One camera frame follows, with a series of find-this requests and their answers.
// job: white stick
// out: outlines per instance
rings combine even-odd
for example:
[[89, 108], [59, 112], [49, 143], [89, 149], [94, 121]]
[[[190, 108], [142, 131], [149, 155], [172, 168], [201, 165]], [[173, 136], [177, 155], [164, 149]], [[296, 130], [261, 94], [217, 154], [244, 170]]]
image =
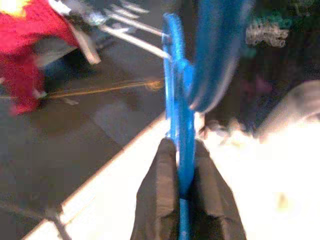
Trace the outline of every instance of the white stick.
[[128, 18], [131, 18], [131, 19], [138, 19], [139, 18], [138, 15], [133, 14], [133, 13], [131, 13], [131, 12], [123, 9], [122, 7], [115, 5], [115, 4], [111, 4], [110, 7], [112, 7], [113, 11], [115, 11], [116, 13], [124, 15]]
[[149, 32], [149, 33], [152, 33], [152, 34], [155, 34], [155, 35], [158, 35], [158, 36], [162, 36], [162, 31], [153, 27], [153, 26], [149, 26], [147, 24], [144, 24], [142, 22], [139, 22], [139, 21], [136, 21], [136, 20], [131, 20], [131, 19], [128, 19], [124, 16], [120, 16], [116, 13], [113, 13], [107, 9], [104, 10], [106, 14], [108, 14], [108, 16], [114, 20], [117, 20], [119, 22], [122, 22], [122, 23], [125, 23], [125, 24], [128, 24], [128, 25], [131, 25], [133, 27], [136, 27], [137, 29], [141, 29], [141, 30], [144, 30], [146, 32]]
[[128, 34], [125, 34], [123, 32], [119, 32], [117, 31], [116, 29], [113, 29], [111, 27], [108, 27], [106, 25], [101, 25], [99, 26], [99, 29], [103, 32], [106, 32], [106, 33], [109, 33], [110, 35], [112, 36], [115, 36], [119, 39], [122, 39], [122, 40], [125, 40], [127, 41], [128, 43], [131, 43], [133, 45], [136, 45], [162, 59], [164, 58], [170, 58], [170, 56], [165, 52], [165, 51], [162, 51], [160, 48], [154, 46], [154, 45], [151, 45], [150, 43], [147, 43], [137, 37], [134, 37], [134, 36], [131, 36], [131, 35], [128, 35]]
[[149, 10], [141, 8], [139, 5], [128, 2], [128, 1], [122, 0], [121, 4], [124, 8], [134, 11], [138, 14], [148, 14], [150, 12]]

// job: floor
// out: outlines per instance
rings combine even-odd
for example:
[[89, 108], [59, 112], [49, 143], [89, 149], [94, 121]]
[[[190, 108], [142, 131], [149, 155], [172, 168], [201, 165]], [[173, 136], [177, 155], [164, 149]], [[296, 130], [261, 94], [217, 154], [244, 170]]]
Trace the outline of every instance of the floor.
[[[99, 8], [108, 3], [96, 1]], [[156, 4], [139, 21], [160, 27]], [[134, 36], [161, 47], [161, 38]], [[162, 59], [122, 40], [89, 66], [74, 51], [46, 67], [51, 96], [41, 109], [8, 115], [0, 87], [0, 200], [43, 211], [61, 204], [164, 111]], [[0, 210], [4, 239], [21, 239], [39, 221]]]

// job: red clothing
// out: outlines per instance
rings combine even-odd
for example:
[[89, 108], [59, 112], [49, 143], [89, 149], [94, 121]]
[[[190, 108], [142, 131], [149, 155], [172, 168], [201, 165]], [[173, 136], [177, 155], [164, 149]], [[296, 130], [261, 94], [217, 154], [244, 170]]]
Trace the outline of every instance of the red clothing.
[[43, 91], [43, 75], [35, 64], [33, 45], [46, 36], [55, 36], [77, 46], [68, 23], [47, 0], [33, 0], [25, 8], [26, 17], [0, 13], [0, 77], [17, 109], [35, 109], [38, 105], [34, 89]]

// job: blue plastic object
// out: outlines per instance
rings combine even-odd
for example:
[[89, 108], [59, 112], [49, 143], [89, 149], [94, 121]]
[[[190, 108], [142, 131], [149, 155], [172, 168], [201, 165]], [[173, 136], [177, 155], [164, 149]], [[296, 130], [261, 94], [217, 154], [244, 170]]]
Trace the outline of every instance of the blue plastic object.
[[166, 118], [168, 137], [179, 152], [180, 240], [189, 240], [188, 191], [195, 171], [194, 113], [214, 108], [223, 97], [237, 65], [252, 0], [200, 0], [195, 65], [185, 58], [180, 18], [163, 15]]

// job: person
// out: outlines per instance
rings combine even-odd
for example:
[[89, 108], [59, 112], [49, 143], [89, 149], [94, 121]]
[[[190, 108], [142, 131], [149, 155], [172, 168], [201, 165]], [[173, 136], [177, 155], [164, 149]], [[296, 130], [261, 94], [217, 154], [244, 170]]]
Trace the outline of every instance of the person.
[[14, 99], [12, 115], [32, 112], [44, 92], [44, 75], [35, 62], [33, 45], [53, 36], [78, 46], [67, 20], [48, 0], [0, 0], [0, 77]]

